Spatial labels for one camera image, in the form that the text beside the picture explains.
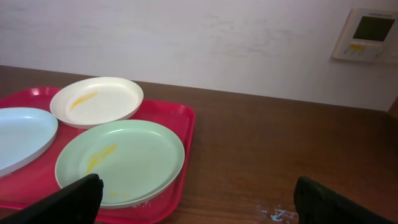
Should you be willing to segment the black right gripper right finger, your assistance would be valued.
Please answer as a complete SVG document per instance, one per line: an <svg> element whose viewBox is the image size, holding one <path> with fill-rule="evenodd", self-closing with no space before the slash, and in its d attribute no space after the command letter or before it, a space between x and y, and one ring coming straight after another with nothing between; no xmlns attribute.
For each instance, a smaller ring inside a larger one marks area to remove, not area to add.
<svg viewBox="0 0 398 224"><path fill-rule="evenodd" d="M294 204L299 224L394 224L304 176L295 185Z"/></svg>

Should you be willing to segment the light blue plate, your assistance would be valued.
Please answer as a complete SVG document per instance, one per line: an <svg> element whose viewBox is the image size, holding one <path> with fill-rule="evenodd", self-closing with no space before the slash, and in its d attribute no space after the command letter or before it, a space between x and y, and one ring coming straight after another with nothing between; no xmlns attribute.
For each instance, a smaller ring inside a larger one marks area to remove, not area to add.
<svg viewBox="0 0 398 224"><path fill-rule="evenodd" d="M1 177L41 156L53 143L58 121L48 111L14 107L1 109Z"/></svg>

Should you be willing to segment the light green plate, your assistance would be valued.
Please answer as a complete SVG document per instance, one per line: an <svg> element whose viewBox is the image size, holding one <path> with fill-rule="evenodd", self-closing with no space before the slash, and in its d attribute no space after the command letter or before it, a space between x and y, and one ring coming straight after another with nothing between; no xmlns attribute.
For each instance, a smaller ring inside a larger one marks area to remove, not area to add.
<svg viewBox="0 0 398 224"><path fill-rule="evenodd" d="M126 208L162 193L184 161L183 143L169 128L136 119L114 121L71 140L57 159L55 179L64 188L98 174L104 183L100 207Z"/></svg>

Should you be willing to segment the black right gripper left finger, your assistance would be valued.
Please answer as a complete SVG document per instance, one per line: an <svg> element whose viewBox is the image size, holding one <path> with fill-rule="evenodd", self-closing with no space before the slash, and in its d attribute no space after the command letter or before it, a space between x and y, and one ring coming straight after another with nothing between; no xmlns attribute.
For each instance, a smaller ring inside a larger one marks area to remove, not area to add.
<svg viewBox="0 0 398 224"><path fill-rule="evenodd" d="M54 194L1 220L1 224L93 224L103 198L104 183L89 174Z"/></svg>

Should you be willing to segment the cream white plate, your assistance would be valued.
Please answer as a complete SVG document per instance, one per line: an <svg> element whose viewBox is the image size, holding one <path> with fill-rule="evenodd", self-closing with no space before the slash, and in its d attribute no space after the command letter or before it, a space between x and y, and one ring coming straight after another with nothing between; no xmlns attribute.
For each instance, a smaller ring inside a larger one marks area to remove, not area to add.
<svg viewBox="0 0 398 224"><path fill-rule="evenodd" d="M50 102L51 113L74 128L90 129L130 118L144 99L142 88L130 80L97 77L72 83Z"/></svg>

